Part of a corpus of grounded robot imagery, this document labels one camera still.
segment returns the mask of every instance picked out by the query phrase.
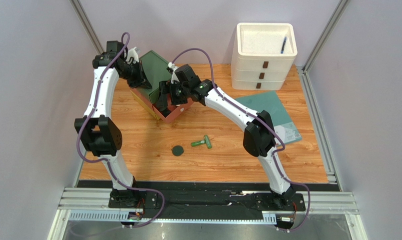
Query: label on folder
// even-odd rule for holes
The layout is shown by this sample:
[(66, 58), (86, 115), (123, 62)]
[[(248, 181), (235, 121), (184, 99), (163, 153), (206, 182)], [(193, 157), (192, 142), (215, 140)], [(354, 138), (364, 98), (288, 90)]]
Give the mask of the label on folder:
[(298, 132), (275, 91), (243, 96), (235, 100), (258, 112), (263, 110), (269, 112), (275, 132), (285, 144), (301, 140), (300, 132)]

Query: gray floor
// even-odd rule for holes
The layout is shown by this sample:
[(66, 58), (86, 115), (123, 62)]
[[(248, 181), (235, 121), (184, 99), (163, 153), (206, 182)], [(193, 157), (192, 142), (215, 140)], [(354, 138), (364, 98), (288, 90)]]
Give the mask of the gray floor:
[[(120, 224), (101, 221), (70, 221), (68, 228), (81, 235), (98, 233)], [(351, 240), (344, 215), (311, 215), (303, 227), (292, 233), (274, 226), (254, 224), (152, 223), (136, 229), (118, 229), (90, 238), (67, 232), (65, 240)]]

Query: wooden tabletop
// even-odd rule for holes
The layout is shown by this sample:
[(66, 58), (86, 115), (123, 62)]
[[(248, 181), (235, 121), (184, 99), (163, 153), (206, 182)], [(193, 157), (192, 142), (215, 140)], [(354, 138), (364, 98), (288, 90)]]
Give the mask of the wooden tabletop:
[[(207, 64), (191, 64), (197, 75), (211, 79)], [(235, 90), (231, 86), (230, 65), (215, 64), (216, 84), (233, 98), (264, 91)], [(277, 91), (282, 104), (299, 130), (302, 140), (287, 145), (279, 153), (288, 177), (295, 182), (327, 183), (312, 122), (295, 66)], [(256, 157), (242, 146), (243, 132), (221, 113), (194, 103), (173, 123), (155, 120), (137, 103), (127, 82), (116, 85), (112, 120), (123, 135), (122, 155), (137, 181), (185, 182), (267, 182)], [(208, 135), (212, 149), (190, 143)], [(181, 145), (184, 154), (174, 156), (171, 149)], [(80, 179), (110, 179), (102, 163), (84, 163)]]

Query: blue pen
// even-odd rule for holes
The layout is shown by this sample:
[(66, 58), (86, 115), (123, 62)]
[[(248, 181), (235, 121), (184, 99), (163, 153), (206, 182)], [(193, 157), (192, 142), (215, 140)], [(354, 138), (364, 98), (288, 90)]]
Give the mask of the blue pen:
[(284, 38), (284, 44), (282, 44), (282, 50), (281, 50), (281, 54), (284, 53), (284, 48), (285, 48), (285, 43), (287, 42), (287, 37), (285, 36)]

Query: green box lid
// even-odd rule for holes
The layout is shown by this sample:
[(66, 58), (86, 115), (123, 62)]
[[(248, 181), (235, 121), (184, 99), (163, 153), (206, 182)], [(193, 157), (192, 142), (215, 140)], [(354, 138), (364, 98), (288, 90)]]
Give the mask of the green box lid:
[(171, 74), (167, 70), (168, 62), (153, 50), (140, 57), (140, 60), (152, 89), (137, 88), (136, 90), (154, 104), (159, 98), (159, 82), (171, 79)]

